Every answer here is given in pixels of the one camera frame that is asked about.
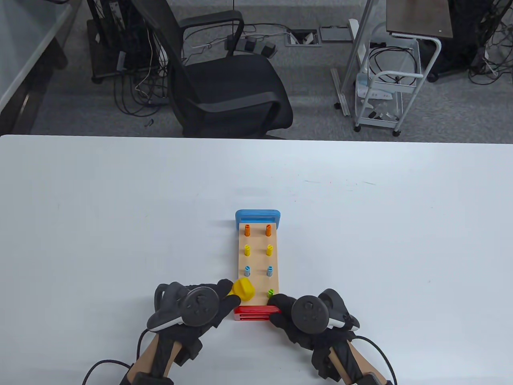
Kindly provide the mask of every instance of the vr controller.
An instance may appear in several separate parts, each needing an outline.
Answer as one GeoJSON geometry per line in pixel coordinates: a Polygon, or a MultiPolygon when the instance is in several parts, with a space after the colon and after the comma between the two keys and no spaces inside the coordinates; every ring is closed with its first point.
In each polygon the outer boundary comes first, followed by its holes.
{"type": "Polygon", "coordinates": [[[181,323],[194,327],[203,326],[219,310],[219,297],[213,289],[200,286],[190,290],[178,282],[158,285],[153,303],[155,313],[146,323],[151,332],[181,323]]]}
{"type": "Polygon", "coordinates": [[[342,297],[326,289],[318,297],[303,296],[292,305],[292,322],[307,334],[318,334],[326,328],[341,328],[352,332],[360,328],[358,320],[349,314],[342,297]]]}

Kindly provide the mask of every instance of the cart wheel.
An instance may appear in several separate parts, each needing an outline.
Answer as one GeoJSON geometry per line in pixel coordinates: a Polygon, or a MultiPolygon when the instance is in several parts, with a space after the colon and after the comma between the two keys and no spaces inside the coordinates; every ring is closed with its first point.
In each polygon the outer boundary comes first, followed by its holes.
{"type": "Polygon", "coordinates": [[[427,76],[427,81],[430,82],[430,83],[434,83],[436,82],[440,77],[438,76],[437,73],[434,73],[434,72],[430,72],[429,75],[427,76]]]}

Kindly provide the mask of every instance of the red end piece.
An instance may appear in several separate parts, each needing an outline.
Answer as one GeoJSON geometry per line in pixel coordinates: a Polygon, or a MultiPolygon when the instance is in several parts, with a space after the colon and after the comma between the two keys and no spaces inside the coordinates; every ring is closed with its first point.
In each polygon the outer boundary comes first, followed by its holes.
{"type": "Polygon", "coordinates": [[[235,321],[267,321],[273,313],[281,313],[276,306],[239,306],[233,311],[235,321]]]}

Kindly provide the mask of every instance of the yellow block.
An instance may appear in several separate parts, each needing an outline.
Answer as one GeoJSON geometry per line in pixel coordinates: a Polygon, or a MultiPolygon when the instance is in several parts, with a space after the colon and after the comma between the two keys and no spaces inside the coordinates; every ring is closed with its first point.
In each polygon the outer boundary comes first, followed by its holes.
{"type": "Polygon", "coordinates": [[[249,301],[255,296],[255,288],[249,278],[241,278],[235,281],[228,295],[230,294],[235,294],[241,301],[249,301]]]}

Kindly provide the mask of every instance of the wooden peg board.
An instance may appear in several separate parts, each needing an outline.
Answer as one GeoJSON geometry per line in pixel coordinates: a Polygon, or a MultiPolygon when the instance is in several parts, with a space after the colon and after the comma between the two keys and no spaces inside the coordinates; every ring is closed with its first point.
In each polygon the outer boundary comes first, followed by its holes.
{"type": "Polygon", "coordinates": [[[244,268],[249,266],[249,280],[255,288],[255,296],[241,303],[241,306],[267,305],[267,292],[273,289],[275,294],[280,292],[278,283],[278,244],[276,238],[276,223],[240,223],[239,224],[239,278],[244,278],[244,268]],[[250,225],[250,236],[244,235],[245,225],[250,225]],[[271,236],[265,235],[266,226],[271,225],[271,236]],[[249,245],[250,256],[244,255],[244,246],[249,245]],[[273,247],[272,256],[267,256],[267,246],[273,247]],[[267,268],[272,266],[272,277],[267,276],[267,268]]]}

